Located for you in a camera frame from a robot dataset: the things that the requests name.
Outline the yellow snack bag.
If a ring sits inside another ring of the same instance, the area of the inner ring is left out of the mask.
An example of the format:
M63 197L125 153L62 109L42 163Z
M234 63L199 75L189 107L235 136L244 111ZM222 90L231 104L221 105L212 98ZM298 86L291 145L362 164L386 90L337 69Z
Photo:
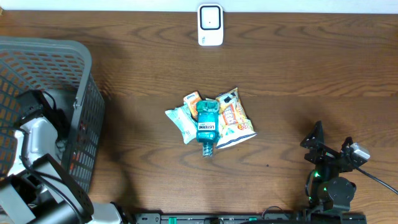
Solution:
M241 104L238 87L216 97L220 103L218 116L220 138L216 148L223 149L237 145L257 135L251 120Z

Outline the teal mouthwash bottle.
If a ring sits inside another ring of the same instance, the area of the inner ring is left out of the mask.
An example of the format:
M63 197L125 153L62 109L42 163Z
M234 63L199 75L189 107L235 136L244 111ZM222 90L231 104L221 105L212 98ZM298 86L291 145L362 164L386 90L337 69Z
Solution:
M197 136L198 142L203 144L203 157L212 157L214 145L220 138L218 116L220 103L216 100L201 100L197 103Z

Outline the orange tissue pack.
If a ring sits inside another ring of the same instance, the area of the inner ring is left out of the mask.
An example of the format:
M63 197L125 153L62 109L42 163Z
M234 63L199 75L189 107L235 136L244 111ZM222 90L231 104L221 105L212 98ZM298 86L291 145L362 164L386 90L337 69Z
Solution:
M201 97L197 91L185 96L183 98L185 104L188 105L188 108L191 112L191 115L194 119L197 119L198 112L197 112L197 103L201 101Z

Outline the light green wipes pack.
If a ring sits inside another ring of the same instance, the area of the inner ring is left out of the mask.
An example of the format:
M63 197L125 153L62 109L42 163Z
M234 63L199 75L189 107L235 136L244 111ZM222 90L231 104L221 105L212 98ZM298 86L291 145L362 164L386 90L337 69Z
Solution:
M187 104L165 111L166 116L180 130L183 142L188 144L197 136L197 122L192 118L192 114Z

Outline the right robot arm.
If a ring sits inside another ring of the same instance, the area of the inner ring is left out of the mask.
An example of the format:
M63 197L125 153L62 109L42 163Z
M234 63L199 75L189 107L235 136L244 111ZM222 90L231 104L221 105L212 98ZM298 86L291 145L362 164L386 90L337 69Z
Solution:
M321 121L315 123L300 143L301 147L308 149L304 159L315 165L305 185L305 193L314 212L343 213L350 210L356 185L340 174L353 170L352 143L350 137L346 138L339 152L328 147L324 142Z

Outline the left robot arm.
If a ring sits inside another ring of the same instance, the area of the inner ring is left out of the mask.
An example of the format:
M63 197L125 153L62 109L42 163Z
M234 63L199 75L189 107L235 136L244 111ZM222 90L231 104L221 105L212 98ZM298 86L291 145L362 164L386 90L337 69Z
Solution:
M93 203L61 167L70 125L48 97L29 90L16 98L23 115L10 128L17 149L1 181L1 223L131 223L115 203Z

